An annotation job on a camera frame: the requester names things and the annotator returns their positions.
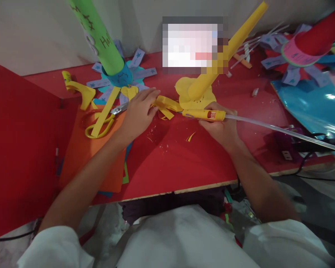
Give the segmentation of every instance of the green paper tube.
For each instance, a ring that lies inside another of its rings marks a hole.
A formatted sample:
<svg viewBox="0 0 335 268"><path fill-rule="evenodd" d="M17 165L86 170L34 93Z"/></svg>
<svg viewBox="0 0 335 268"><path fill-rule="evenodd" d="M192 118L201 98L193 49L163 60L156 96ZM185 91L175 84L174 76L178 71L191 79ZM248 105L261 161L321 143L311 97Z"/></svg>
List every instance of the green paper tube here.
<svg viewBox="0 0 335 268"><path fill-rule="evenodd" d="M113 76L120 72L124 67L124 61L92 0L68 0L68 3L82 25L89 46L99 57L106 73Z"/></svg>

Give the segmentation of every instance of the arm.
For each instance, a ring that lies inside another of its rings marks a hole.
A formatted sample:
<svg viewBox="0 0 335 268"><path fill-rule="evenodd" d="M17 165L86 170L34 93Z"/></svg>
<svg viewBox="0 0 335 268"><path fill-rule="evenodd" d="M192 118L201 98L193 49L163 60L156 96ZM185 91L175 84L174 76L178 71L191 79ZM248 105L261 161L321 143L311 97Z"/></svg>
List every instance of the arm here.
<svg viewBox="0 0 335 268"><path fill-rule="evenodd" d="M150 106L159 93L159 90L148 89L131 100L122 126L60 192L47 211L39 232L61 225L77 229L112 163L150 125L157 111L157 108L150 109Z"/></svg>
<svg viewBox="0 0 335 268"><path fill-rule="evenodd" d="M236 111L229 110L217 102L211 103L206 109L226 111L227 114L237 115ZM200 125L231 156L248 200L262 222L286 219L300 221L292 203L238 137L235 120L225 119L223 122L213 123L200 120Z"/></svg>

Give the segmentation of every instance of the person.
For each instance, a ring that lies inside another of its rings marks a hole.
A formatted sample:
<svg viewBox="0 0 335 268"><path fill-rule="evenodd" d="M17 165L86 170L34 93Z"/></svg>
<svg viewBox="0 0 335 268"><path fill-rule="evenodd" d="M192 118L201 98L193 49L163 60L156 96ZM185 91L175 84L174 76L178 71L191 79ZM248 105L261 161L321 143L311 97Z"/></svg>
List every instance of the person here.
<svg viewBox="0 0 335 268"><path fill-rule="evenodd" d="M148 89L131 100L121 127L54 200L19 267L93 266L75 230L116 157L150 125L159 93ZM206 109L237 114L216 102ZM239 138L236 121L199 123L231 156L262 224L246 231L241 248L222 219L198 205L179 207L131 226L105 267L334 267L335 259Z"/></svg>

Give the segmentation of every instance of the hand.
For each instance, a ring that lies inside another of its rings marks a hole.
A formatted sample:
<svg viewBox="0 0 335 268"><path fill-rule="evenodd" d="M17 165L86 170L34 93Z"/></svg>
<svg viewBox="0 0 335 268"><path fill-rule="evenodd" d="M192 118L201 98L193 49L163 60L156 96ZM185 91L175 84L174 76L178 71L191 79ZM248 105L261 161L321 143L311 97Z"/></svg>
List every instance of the hand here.
<svg viewBox="0 0 335 268"><path fill-rule="evenodd" d="M230 110L226 107L221 106L217 102L212 102L206 106L206 110L225 111L229 115L237 115L236 110ZM225 150L230 153L237 145L242 141L238 137L236 120L225 119L224 121L209 122L205 120L199 120L201 126L203 126L208 133L221 144Z"/></svg>
<svg viewBox="0 0 335 268"><path fill-rule="evenodd" d="M160 94L160 90L150 88L136 94L129 102L127 114L117 133L128 144L143 133L156 114L158 108L150 108L151 104Z"/></svg>

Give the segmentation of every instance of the yellow scissors handle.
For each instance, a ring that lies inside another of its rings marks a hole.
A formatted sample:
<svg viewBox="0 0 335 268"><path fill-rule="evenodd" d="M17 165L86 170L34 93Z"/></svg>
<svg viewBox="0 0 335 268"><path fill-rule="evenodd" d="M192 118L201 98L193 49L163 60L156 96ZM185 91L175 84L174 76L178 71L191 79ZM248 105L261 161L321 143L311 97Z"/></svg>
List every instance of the yellow scissors handle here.
<svg viewBox="0 0 335 268"><path fill-rule="evenodd" d="M96 139L96 138L102 138L104 137L108 131L111 129L113 123L114 123L114 118L115 118L115 115L114 114L111 114L109 118L107 118L106 120L104 120L104 124L105 123L108 123L107 127L103 130L102 133L100 133L97 137L94 137L91 135L92 133L92 129L94 128L95 124L93 125L90 125L89 127L86 128L86 131L85 131L85 135L88 137L88 138L91 138L91 139Z"/></svg>

